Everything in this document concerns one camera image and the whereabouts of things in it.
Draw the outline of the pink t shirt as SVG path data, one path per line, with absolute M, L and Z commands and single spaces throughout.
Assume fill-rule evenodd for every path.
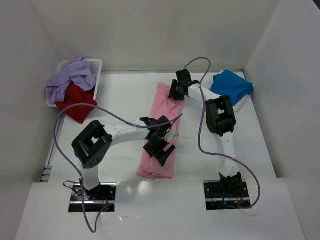
M 158 119 L 159 117 L 166 116 L 168 120 L 172 120 L 182 113 L 185 102 L 169 98 L 170 89 L 171 87 L 165 83 L 161 82 L 158 84 L 149 115 L 151 118 Z M 171 180 L 175 171 L 176 156 L 177 150 L 175 149 L 162 167 L 158 160 L 150 157 L 143 150 L 136 174 L 149 180 Z

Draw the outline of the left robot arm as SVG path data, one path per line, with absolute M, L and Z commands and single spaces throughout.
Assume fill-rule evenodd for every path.
M 130 124 L 103 125 L 98 120 L 92 121 L 71 144 L 81 165 L 81 183 L 88 199 L 93 200 L 102 192 L 98 165 L 112 146 L 146 141 L 143 149 L 147 156 L 164 167 L 176 149 L 173 139 L 179 136 L 173 125 L 164 115 L 159 119 L 142 117 Z

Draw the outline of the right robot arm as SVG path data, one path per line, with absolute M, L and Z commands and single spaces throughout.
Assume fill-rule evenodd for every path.
M 212 134 L 219 136 L 218 147 L 222 150 L 219 155 L 224 157 L 219 172 L 220 184 L 226 189 L 239 186 L 242 176 L 234 161 L 236 154 L 233 132 L 236 117 L 230 97 L 202 87 L 198 80 L 192 80 L 187 69 L 179 70 L 175 74 L 177 79 L 172 81 L 168 97 L 175 101 L 183 101 L 185 97 L 189 97 L 204 105 L 207 128 Z

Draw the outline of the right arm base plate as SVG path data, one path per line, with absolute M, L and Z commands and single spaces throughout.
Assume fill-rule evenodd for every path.
M 245 180 L 241 185 L 227 193 L 223 193 L 219 181 L 204 181 L 204 196 L 206 210 L 235 210 L 238 204 L 243 208 L 250 208 L 250 195 Z

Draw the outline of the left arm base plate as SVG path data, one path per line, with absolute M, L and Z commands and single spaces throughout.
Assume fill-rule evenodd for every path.
M 83 211 L 82 198 L 84 199 L 85 211 L 88 213 L 98 213 L 106 206 L 105 212 L 115 211 L 116 183 L 102 183 L 100 192 L 91 198 L 88 198 L 86 194 L 83 197 L 82 187 L 79 182 L 66 180 L 63 186 L 71 190 L 68 207 L 69 213 L 81 213 Z

